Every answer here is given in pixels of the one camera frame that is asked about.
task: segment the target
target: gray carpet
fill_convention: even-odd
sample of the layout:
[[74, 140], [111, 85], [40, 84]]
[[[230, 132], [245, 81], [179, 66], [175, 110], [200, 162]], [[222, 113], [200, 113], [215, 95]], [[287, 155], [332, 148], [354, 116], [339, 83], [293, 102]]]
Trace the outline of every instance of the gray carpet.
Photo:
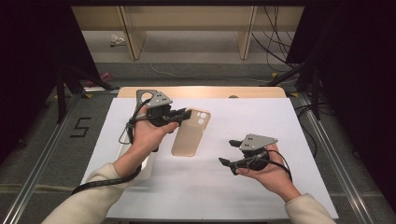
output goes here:
[[[265, 64], [193, 64], [193, 63], [156, 63], [155, 69], [175, 76], [154, 72], [148, 63], [99, 63], [100, 73], [111, 72], [113, 79], [108, 81], [114, 86], [258, 86], [261, 80], [272, 79], [272, 69]], [[288, 69], [280, 65], [277, 69]], [[218, 77], [200, 79], [195, 77]], [[286, 88], [291, 83], [282, 85]], [[25, 137], [27, 147], [17, 148], [0, 167], [0, 217], [4, 217], [7, 209], [15, 199], [20, 185], [24, 183], [33, 169], [42, 149], [55, 127], [57, 120], [57, 103], [52, 94]], [[59, 203], [66, 199], [71, 189], [79, 185], [87, 164], [91, 158], [93, 148], [105, 121], [107, 110], [116, 94], [94, 94], [92, 98], [79, 99], [71, 117], [69, 118], [63, 135], [57, 144], [47, 168], [39, 180], [38, 186], [27, 204], [20, 223], [40, 223], [43, 218]], [[294, 107], [301, 105], [299, 98], [290, 98]], [[389, 208], [384, 197], [377, 189], [372, 178], [367, 174], [361, 161], [352, 155], [353, 146], [350, 144], [342, 126], [329, 107], [322, 107], [321, 122], [330, 136], [334, 148], [340, 155], [343, 164], [347, 167], [354, 184], [366, 202], [375, 223], [396, 223], [396, 216]], [[83, 130], [75, 130], [79, 118], [84, 119], [81, 125], [90, 129], [85, 137], [73, 138], [71, 135], [82, 134]], [[312, 134], [314, 131], [306, 115], [301, 118], [302, 124]], [[309, 146], [314, 150], [313, 141], [306, 136]], [[339, 181], [332, 170], [326, 155], [318, 144], [318, 154], [315, 158], [325, 185], [330, 192], [340, 219], [337, 223], [359, 223], [345, 196]], [[104, 223], [118, 223], [115, 220], [106, 220]]]

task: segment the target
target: table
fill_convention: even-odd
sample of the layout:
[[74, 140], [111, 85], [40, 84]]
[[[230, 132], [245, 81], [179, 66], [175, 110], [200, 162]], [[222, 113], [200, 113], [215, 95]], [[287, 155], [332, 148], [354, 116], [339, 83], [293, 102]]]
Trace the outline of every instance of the table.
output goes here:
[[[284, 203], [277, 195], [255, 180], [234, 176], [229, 168], [219, 163], [218, 157], [242, 158], [242, 153], [230, 147], [228, 141], [242, 140], [248, 133], [278, 138], [279, 150], [289, 163], [294, 184], [302, 193], [314, 195], [333, 218], [338, 218], [290, 100], [278, 87], [122, 88], [119, 98], [109, 109], [82, 182], [93, 169], [118, 157], [119, 133], [134, 110], [135, 98], [128, 97], [134, 97], [134, 92], [139, 89], [164, 92], [173, 99], [173, 108], [191, 105], [207, 109], [211, 112], [211, 120], [192, 158], [172, 156], [170, 148], [177, 132], [167, 135], [156, 154], [151, 178], [136, 181], [125, 190], [110, 209], [108, 218], [133, 221], [288, 218]], [[239, 99], [225, 99], [230, 96]]]

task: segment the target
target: sleeve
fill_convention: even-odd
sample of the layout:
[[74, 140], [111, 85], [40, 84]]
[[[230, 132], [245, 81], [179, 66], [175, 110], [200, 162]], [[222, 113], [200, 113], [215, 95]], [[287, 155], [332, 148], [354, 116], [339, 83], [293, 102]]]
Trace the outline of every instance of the sleeve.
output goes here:
[[301, 195], [286, 203], [292, 223], [335, 223], [326, 209], [310, 194]]
[[[87, 182], [120, 178], [112, 163], [107, 163], [93, 171]], [[61, 203], [43, 223], [101, 223], [110, 207], [120, 198], [131, 182], [86, 189], [76, 193]]]

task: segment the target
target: right hand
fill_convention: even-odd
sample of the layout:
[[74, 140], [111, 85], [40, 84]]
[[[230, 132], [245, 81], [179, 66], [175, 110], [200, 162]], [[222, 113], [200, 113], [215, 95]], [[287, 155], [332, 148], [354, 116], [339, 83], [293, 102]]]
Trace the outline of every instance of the right hand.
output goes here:
[[[279, 151], [276, 144], [267, 146], [267, 150]], [[275, 161], [283, 165], [283, 159], [277, 153], [270, 151], [269, 156], [271, 161]], [[288, 174], [282, 168], [268, 163], [268, 165], [260, 170], [254, 171], [246, 168], [239, 168], [236, 170], [239, 175], [244, 175], [259, 181], [266, 189], [279, 195], [285, 202], [290, 201], [301, 195], [301, 193], [294, 187], [290, 181]]]

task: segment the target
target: wooden tabletop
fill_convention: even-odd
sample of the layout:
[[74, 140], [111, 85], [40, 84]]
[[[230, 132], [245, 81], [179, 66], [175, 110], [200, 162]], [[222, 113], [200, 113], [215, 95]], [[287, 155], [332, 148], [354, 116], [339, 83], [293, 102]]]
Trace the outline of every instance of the wooden tabletop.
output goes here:
[[171, 98], [285, 98], [279, 87], [217, 87], [217, 86], [174, 86], [174, 87], [122, 87], [119, 98], [135, 98], [137, 90], [162, 91]]

